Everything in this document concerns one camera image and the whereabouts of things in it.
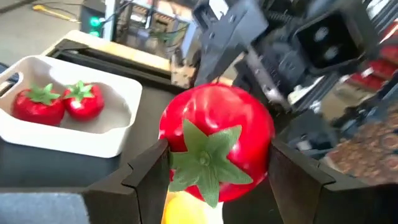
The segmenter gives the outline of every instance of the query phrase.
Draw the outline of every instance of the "wooden board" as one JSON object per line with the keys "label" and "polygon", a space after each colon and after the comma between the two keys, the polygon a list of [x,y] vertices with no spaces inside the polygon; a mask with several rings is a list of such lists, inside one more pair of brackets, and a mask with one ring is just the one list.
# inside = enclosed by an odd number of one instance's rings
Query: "wooden board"
{"label": "wooden board", "polygon": [[[54,49],[54,47],[64,39],[85,44],[92,49],[100,50],[102,52],[106,52],[118,57],[132,60],[143,65],[169,72],[171,75],[172,67],[170,65],[170,61],[166,58],[162,58],[114,42],[109,42],[107,40],[94,37],[78,30],[72,30],[67,33],[60,40],[56,41],[56,43],[52,44],[47,50],[45,50],[42,55],[47,55],[48,53],[50,53]],[[188,78],[191,77],[193,71],[194,69],[191,67],[176,69],[174,71],[176,73],[173,74],[172,79],[175,80],[175,83],[177,83],[177,85],[184,87],[185,84],[188,83]],[[226,85],[232,85],[233,81],[229,78],[221,77],[219,82]]]}
{"label": "wooden board", "polygon": [[136,50],[121,44],[114,42],[109,42],[107,40],[94,37],[78,30],[72,30],[62,37],[59,41],[51,45],[47,50],[45,50],[42,55],[47,55],[50,53],[54,47],[59,44],[63,39],[72,40],[81,44],[85,44],[92,49],[100,50],[109,54],[113,54],[118,57],[122,57],[128,60],[141,63],[150,67],[154,67],[166,72],[170,72],[170,62],[169,60],[147,53],[140,50]]}

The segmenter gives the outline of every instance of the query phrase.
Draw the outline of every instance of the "green tomato leaves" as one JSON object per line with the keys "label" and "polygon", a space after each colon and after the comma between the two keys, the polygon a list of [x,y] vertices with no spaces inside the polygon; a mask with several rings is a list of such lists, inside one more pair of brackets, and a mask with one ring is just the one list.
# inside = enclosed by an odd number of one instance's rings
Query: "green tomato leaves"
{"label": "green tomato leaves", "polygon": [[184,142],[188,151],[171,153],[175,174],[169,190],[180,191],[197,185],[205,202],[214,208],[218,203],[220,182],[252,183],[250,176],[226,158],[241,131],[241,126],[235,126],[207,136],[189,120],[184,120]]}
{"label": "green tomato leaves", "polygon": [[85,85],[83,81],[79,81],[76,85],[68,86],[70,93],[65,96],[65,99],[74,98],[77,102],[81,102],[84,98],[93,98],[92,87],[93,85]]}
{"label": "green tomato leaves", "polygon": [[30,91],[26,93],[26,97],[30,98],[32,102],[42,103],[44,105],[50,106],[53,100],[56,100],[61,96],[57,93],[53,93],[52,87],[52,83],[48,84],[44,88],[32,86]]}

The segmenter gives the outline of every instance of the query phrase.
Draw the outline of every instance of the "tomato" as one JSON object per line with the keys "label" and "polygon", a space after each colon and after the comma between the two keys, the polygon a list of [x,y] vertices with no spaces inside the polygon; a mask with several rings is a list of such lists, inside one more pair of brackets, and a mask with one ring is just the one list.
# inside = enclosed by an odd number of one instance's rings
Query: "tomato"
{"label": "tomato", "polygon": [[98,85],[79,81],[64,92],[63,103],[69,115],[78,121],[90,121],[104,109],[105,102]]}
{"label": "tomato", "polygon": [[159,126],[172,152],[170,191],[212,207],[244,195],[266,177],[273,135],[269,112],[240,88],[205,84],[179,94]]}
{"label": "tomato", "polygon": [[13,117],[39,124],[58,126],[65,114],[60,95],[52,91],[52,84],[45,88],[32,87],[22,90],[12,104]]}

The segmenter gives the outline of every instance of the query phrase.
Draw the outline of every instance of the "yellow object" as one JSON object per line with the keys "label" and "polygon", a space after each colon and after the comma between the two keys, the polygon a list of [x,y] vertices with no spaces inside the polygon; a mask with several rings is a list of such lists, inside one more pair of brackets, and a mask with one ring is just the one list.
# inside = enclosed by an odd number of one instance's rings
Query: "yellow object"
{"label": "yellow object", "polygon": [[191,195],[178,194],[165,206],[165,224],[205,224],[204,207]]}
{"label": "yellow object", "polygon": [[64,20],[66,20],[66,21],[70,21],[70,22],[79,22],[77,19],[74,19],[74,18],[65,16],[65,15],[63,15],[63,14],[61,14],[61,13],[57,13],[57,12],[51,11],[51,10],[47,9],[45,6],[43,6],[43,5],[41,5],[41,4],[34,5],[34,6],[33,6],[33,10],[35,10],[35,11],[42,11],[42,12],[45,12],[45,13],[47,13],[47,14],[50,14],[51,16],[55,16],[55,17],[57,17],[57,18],[64,19]]}

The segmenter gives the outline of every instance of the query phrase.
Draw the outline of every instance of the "white rectangular dish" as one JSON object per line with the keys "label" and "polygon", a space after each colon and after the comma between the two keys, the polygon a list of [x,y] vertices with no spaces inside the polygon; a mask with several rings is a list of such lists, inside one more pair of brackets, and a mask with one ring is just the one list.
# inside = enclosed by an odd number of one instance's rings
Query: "white rectangular dish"
{"label": "white rectangular dish", "polygon": [[[141,99],[142,85],[120,77],[45,56],[28,56],[0,74],[0,84],[13,74],[19,81],[0,96],[0,136],[3,140],[25,146],[110,158],[121,153],[133,125]],[[67,85],[79,80],[97,84],[105,107],[98,118],[80,123],[65,113],[60,127],[21,121],[11,116],[15,96],[32,84],[62,94]]]}

